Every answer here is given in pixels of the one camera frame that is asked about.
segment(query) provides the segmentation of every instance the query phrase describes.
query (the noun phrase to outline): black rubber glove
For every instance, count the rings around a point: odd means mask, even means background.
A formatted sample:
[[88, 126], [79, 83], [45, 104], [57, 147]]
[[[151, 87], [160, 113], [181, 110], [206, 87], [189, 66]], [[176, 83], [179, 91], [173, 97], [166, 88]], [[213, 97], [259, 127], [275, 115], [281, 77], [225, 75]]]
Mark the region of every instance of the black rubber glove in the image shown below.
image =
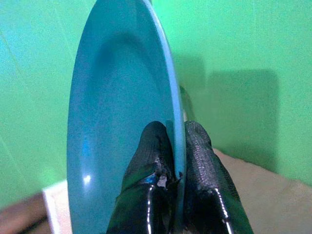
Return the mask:
[[205, 129], [185, 122], [187, 174], [184, 220], [194, 234], [252, 234], [228, 171]]
[[141, 135], [116, 198], [107, 234], [167, 234], [176, 204], [176, 177], [171, 145], [160, 122]]

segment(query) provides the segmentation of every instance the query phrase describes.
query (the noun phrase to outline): blue plate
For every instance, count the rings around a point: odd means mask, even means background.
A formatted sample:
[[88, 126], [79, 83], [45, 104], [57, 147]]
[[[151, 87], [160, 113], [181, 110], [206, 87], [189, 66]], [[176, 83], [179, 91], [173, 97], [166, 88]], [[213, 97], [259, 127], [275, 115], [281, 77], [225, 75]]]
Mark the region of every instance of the blue plate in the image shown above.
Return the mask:
[[148, 0], [98, 0], [80, 40], [69, 105], [67, 180], [75, 234], [106, 232], [142, 130], [155, 120], [167, 127], [178, 177], [185, 165], [183, 119], [159, 20]]

